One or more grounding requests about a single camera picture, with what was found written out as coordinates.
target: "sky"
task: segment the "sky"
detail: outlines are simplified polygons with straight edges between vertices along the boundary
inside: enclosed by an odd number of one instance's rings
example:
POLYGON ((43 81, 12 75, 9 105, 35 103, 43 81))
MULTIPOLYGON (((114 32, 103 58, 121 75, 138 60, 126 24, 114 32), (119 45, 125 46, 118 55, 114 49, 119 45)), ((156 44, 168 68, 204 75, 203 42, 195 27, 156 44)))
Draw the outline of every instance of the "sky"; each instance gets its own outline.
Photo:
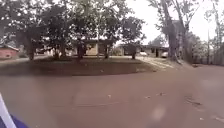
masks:
MULTIPOLYGON (((143 44, 148 44, 150 40, 153 40, 161 34, 160 31, 155 28, 155 24, 158 22, 157 10, 150 7, 147 0, 127 0, 127 4, 134 10, 134 15, 136 17, 143 19, 146 22, 143 26, 143 33, 145 33, 147 38, 143 41, 143 44)), ((221 0, 219 5, 224 5, 224 1, 221 0)), ((204 13, 208 9, 212 9, 212 4, 209 0, 205 0, 205 2, 201 3, 200 8, 190 22, 190 31, 199 36, 202 41, 208 39, 208 30, 211 38, 215 36, 215 21, 212 20, 208 23, 204 19, 204 13)), ((176 12, 170 12, 170 15, 174 17, 177 16, 176 12)))

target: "grass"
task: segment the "grass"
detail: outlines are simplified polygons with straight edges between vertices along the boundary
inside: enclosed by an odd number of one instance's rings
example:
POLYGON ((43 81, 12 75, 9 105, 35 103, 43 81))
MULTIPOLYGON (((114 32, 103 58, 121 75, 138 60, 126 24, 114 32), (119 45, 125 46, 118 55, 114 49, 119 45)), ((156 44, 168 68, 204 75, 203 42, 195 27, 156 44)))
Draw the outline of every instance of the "grass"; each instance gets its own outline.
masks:
POLYGON ((152 72, 153 69, 139 60, 127 58, 84 58, 80 62, 67 58, 23 62, 1 67, 0 71, 0 75, 94 76, 152 72))

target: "tree trunk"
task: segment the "tree trunk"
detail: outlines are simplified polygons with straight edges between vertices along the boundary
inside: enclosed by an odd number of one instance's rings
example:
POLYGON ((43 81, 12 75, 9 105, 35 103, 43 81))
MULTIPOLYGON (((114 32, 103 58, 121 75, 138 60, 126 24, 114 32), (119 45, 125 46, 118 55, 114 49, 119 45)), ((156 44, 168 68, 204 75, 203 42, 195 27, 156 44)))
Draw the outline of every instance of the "tree trunk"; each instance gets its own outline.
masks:
POLYGON ((104 58, 105 59, 108 59, 109 58, 107 45, 104 46, 104 58))
POLYGON ((54 49, 53 57, 54 57, 54 60, 59 60, 59 53, 58 53, 58 50, 56 48, 54 49))
POLYGON ((135 60, 135 57, 136 57, 136 53, 132 53, 132 55, 131 55, 131 59, 132 59, 132 60, 135 60))
POLYGON ((30 61, 34 60, 34 49, 32 42, 30 42, 27 47, 27 55, 30 61))
POLYGON ((61 42, 60 52, 61 52, 61 57, 65 58, 66 57, 66 52, 65 52, 65 43, 64 42, 61 42))
POLYGON ((184 60, 186 60, 187 62, 189 63, 192 63, 192 56, 190 55, 190 52, 189 52, 189 47, 188 47, 188 39, 186 38, 186 33, 187 33, 187 28, 185 27, 184 25, 184 22, 183 22, 183 17, 182 17, 182 14, 181 14, 181 9, 180 9, 180 5, 178 3, 178 1, 176 0, 176 9, 177 9, 177 13, 178 13, 178 17, 179 17, 179 22, 180 22, 180 25, 181 25, 181 36, 182 36, 182 47, 183 47, 183 58, 184 60))
POLYGON ((168 37, 169 43, 169 57, 172 61, 177 62, 176 50, 177 50, 177 39, 176 39, 176 32, 170 17, 167 4, 165 0, 161 0, 161 4, 165 14, 165 28, 166 28, 166 35, 168 37))

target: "house wall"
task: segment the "house wall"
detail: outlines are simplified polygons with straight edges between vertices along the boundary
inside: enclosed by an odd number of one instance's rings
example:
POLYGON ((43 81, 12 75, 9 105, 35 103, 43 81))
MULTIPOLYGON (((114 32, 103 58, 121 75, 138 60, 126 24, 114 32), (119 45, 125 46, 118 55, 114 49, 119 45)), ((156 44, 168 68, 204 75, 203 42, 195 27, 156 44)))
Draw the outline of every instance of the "house wall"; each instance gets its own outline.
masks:
POLYGON ((86 51, 86 55, 97 55, 98 54, 98 44, 92 45, 91 49, 86 51))
POLYGON ((16 57, 18 57, 18 51, 8 48, 0 48, 0 59, 12 59, 16 57))

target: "building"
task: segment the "building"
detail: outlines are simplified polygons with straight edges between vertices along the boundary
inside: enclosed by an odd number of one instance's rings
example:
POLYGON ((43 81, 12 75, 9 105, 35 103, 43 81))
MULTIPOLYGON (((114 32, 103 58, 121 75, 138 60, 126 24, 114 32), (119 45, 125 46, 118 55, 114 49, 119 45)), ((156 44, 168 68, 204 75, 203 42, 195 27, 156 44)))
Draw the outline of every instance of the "building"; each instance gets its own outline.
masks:
MULTIPOLYGON (((87 56, 96 56, 96 55, 104 55, 105 47, 107 46, 108 52, 113 45, 111 40, 82 40, 86 45, 86 54, 87 56)), ((77 41, 73 42, 74 49, 73 55, 77 54, 77 41)))
POLYGON ((19 49, 9 45, 0 45, 0 59, 13 59, 17 58, 19 49))
MULTIPOLYGON (((119 51, 121 55, 130 56, 132 51, 126 44, 119 46, 119 51)), ((162 57, 162 53, 168 52, 168 47, 152 46, 152 45, 139 45, 136 47, 136 54, 139 55, 140 52, 146 52, 150 57, 162 57)))
POLYGON ((162 53, 168 52, 169 48, 162 46, 143 45, 142 50, 150 57, 162 57, 162 53))

